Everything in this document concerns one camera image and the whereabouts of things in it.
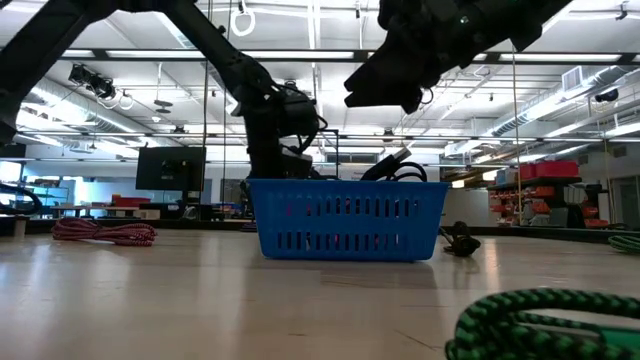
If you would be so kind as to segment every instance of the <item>coiled red rope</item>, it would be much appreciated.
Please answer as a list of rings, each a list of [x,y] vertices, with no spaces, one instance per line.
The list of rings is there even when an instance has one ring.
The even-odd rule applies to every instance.
[[[100,240],[122,246],[151,246],[158,235],[147,224],[106,227],[78,218],[58,220],[51,232],[54,240]]]

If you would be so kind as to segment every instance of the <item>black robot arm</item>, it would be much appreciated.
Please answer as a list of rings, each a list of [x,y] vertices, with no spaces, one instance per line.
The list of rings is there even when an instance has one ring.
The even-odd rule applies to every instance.
[[[264,67],[230,44],[224,29],[211,24],[192,0],[49,0],[0,52],[0,144],[15,135],[17,114],[31,88],[88,25],[116,10],[164,13],[211,62],[238,100],[252,176],[288,175],[287,164],[292,162],[286,157],[299,154],[283,155],[279,139],[315,136],[319,123],[314,103],[299,91],[277,85]]]
[[[346,82],[349,107],[418,109],[423,89],[510,39],[522,51],[571,0],[380,0],[382,46]]]

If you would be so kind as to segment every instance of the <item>wooden table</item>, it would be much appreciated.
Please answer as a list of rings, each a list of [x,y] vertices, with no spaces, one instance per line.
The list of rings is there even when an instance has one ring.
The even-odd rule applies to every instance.
[[[133,212],[139,210],[139,208],[122,206],[53,206],[51,207],[51,210],[53,210],[53,218],[58,219],[60,218],[61,211],[73,210],[75,211],[75,217],[80,217],[80,213],[82,212],[82,210],[85,211],[86,216],[91,215],[91,210],[106,210],[107,214],[124,211],[124,216],[133,216]]]

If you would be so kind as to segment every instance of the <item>monitor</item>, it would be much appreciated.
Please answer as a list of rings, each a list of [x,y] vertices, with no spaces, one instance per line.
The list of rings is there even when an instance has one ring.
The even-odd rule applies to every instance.
[[[141,148],[136,189],[202,191],[205,160],[206,153],[202,148]]]

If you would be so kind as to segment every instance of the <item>green rope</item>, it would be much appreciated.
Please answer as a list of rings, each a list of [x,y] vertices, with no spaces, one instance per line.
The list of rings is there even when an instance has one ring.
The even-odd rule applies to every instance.
[[[524,312],[541,309],[640,319],[640,301],[628,297],[546,288],[491,295],[460,315],[447,359],[640,360],[640,332]]]
[[[633,236],[612,236],[609,238],[609,244],[619,251],[640,254],[640,238]]]

